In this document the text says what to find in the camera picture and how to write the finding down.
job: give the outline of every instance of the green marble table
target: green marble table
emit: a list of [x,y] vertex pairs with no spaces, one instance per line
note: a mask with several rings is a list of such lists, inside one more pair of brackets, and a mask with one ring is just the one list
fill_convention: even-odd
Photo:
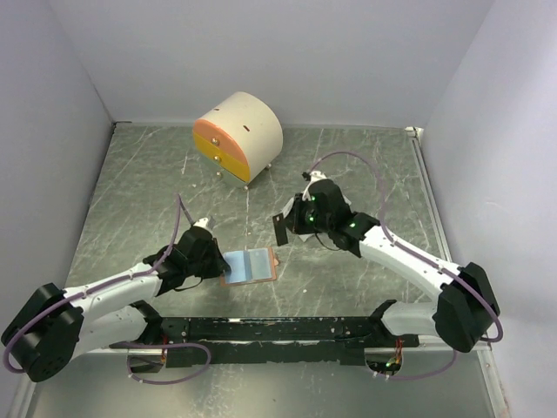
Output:
[[[439,255],[415,150],[404,130],[286,128],[283,151],[271,170],[259,174],[245,191],[211,175],[193,146],[190,127],[120,124],[67,286],[122,272],[167,245],[176,192],[195,218],[215,218],[223,252],[274,246],[271,216],[304,189],[301,172],[313,160],[339,149],[376,161],[386,184],[389,227]],[[376,181],[363,163],[335,156],[319,169],[340,185],[354,210],[377,214]],[[187,226],[184,221],[180,231]],[[187,292],[166,293],[153,306],[163,316],[348,316],[368,315],[387,299],[426,301],[420,290],[377,263],[329,251],[315,238],[305,243],[290,238],[289,245],[275,248],[280,264],[274,282],[221,287],[218,280],[206,280]],[[186,285],[196,281],[190,278]]]

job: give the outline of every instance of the yellow drawer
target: yellow drawer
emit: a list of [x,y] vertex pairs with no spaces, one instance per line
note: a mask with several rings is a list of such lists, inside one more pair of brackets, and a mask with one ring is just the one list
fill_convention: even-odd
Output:
[[199,152],[204,154],[207,158],[215,161],[215,157],[219,157],[220,161],[218,163],[224,169],[228,170],[236,177],[244,180],[245,182],[250,181],[250,167],[248,165],[240,163],[238,160],[231,157],[230,154],[223,152],[220,148],[211,144],[211,142],[204,139],[196,132],[193,132],[193,141],[195,142],[195,146],[199,150]]

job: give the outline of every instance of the marble surface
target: marble surface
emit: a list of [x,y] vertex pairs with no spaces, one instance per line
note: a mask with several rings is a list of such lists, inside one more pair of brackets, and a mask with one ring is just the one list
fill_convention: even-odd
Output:
[[[327,152],[345,149],[375,160],[386,184],[387,224],[400,237],[439,255],[414,150],[406,133],[384,128],[286,128],[284,148],[246,192],[212,176],[199,160],[190,127],[118,125],[111,141],[67,286],[122,272],[168,244],[175,218],[174,193],[194,218],[212,215],[223,252],[275,246],[271,216],[305,187],[301,172]],[[373,216],[379,210],[376,181],[366,166],[335,156],[320,169],[352,201]],[[187,228],[184,220],[180,232]],[[152,305],[163,316],[368,315],[381,302],[427,301],[422,292],[377,263],[331,252],[315,238],[290,235],[275,247],[278,280],[221,287],[218,280]],[[195,284],[189,278],[185,285]]]

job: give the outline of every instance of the toy drawer cabinet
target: toy drawer cabinet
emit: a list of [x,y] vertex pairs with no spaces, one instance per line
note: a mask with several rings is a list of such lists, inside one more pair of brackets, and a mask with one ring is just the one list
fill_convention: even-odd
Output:
[[282,150],[282,128],[272,110],[242,91],[208,111],[193,126],[193,140],[215,176],[247,187]]

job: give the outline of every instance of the gray wall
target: gray wall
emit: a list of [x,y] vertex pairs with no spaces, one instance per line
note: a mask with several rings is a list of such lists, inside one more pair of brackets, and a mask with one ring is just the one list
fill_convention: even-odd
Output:
[[[63,285],[111,122],[41,0],[0,4],[0,330],[32,291]],[[0,367],[0,416],[18,377]]]
[[557,403],[557,3],[500,0],[426,127],[427,168],[454,258],[490,273],[494,348],[514,417]]
[[50,0],[115,120],[237,90],[286,124],[423,126],[493,0]]

